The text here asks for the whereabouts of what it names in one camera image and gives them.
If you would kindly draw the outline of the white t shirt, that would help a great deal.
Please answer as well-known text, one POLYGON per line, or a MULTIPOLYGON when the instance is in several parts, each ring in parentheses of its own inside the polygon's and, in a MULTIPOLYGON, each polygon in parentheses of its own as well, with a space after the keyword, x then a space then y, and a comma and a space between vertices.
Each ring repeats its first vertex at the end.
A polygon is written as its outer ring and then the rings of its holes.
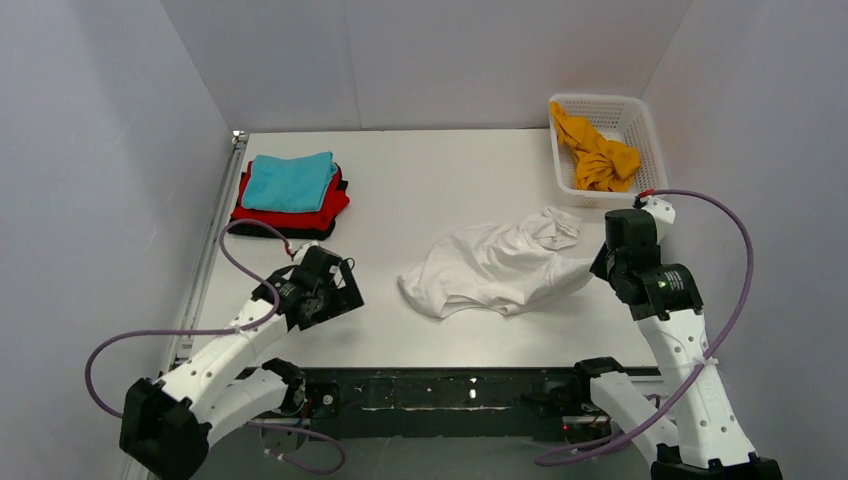
POLYGON ((592 260, 570 252, 581 227, 579 217, 545 206, 510 224, 461 228, 400 274, 398 286, 415 311, 439 320, 471 309, 531 311, 591 279, 592 260))

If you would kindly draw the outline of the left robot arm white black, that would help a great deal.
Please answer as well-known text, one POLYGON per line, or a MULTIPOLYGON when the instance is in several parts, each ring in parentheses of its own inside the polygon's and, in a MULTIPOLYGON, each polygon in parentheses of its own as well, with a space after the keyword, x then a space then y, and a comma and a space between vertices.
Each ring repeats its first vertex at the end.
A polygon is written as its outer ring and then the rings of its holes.
POLYGON ((258 282, 240 311, 182 365, 127 391, 119 447, 160 479, 189 479, 209 450, 266 412, 302 425, 315 402, 305 372, 272 358, 243 371, 293 329, 305 330, 363 306, 353 260, 315 242, 258 282))

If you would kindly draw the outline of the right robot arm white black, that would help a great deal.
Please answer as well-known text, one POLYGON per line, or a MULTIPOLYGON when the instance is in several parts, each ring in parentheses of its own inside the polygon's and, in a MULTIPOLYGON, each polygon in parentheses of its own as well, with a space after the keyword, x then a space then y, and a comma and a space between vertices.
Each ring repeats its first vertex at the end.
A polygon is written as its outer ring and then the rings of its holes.
POLYGON ((653 479, 779 479, 735 416, 708 353, 703 301, 691 272, 665 264, 659 240, 673 223, 670 206, 605 214, 605 242, 590 270, 628 308, 672 391, 656 407, 612 357, 576 363, 581 391, 622 429, 653 479))

